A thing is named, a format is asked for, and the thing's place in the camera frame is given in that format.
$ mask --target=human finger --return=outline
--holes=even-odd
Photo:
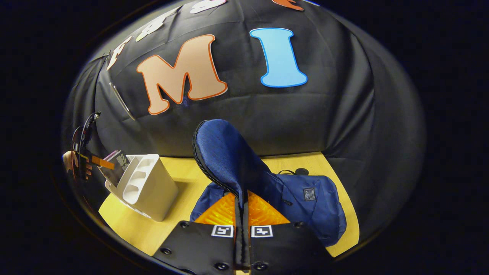
[[[71,169],[71,152],[67,151],[63,154],[63,163],[65,165],[66,171]]]
[[[76,165],[76,167],[78,167],[78,158],[76,157],[76,155],[75,155],[74,159],[75,159],[75,165]]]

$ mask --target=white plastic holder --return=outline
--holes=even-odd
[[[178,188],[158,154],[127,155],[130,163],[117,186],[105,187],[137,213],[161,222],[178,194]]]

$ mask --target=navy blue bag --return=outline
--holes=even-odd
[[[292,223],[306,223],[324,246],[336,244],[345,232],[345,213],[331,179],[273,174],[229,122],[203,121],[195,131],[193,149],[197,164],[212,183],[197,201],[190,221],[226,192],[237,196],[242,209],[250,190]]]

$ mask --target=wooden table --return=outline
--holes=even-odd
[[[178,187],[178,196],[168,211],[165,220],[155,222],[122,204],[110,194],[99,209],[100,215],[121,238],[148,255],[153,255],[161,243],[173,230],[177,222],[188,221],[195,203],[210,180],[201,172],[194,159],[160,158]],[[295,171],[297,168],[309,170],[310,175],[329,177],[338,190],[339,199],[345,211],[346,231],[336,245],[326,250],[336,257],[358,243],[359,227],[353,205],[331,168],[320,152],[262,158],[273,173],[281,170]]]

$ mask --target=orange letter m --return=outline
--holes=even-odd
[[[153,55],[137,66],[136,71],[143,75],[146,85],[150,114],[160,114],[170,107],[170,102],[161,97],[158,87],[177,104],[182,103],[187,77],[190,82],[188,98],[192,100],[206,99],[227,91],[227,84],[219,80],[212,60],[211,43],[215,39],[214,35],[207,34],[183,43],[174,67],[159,55]]]

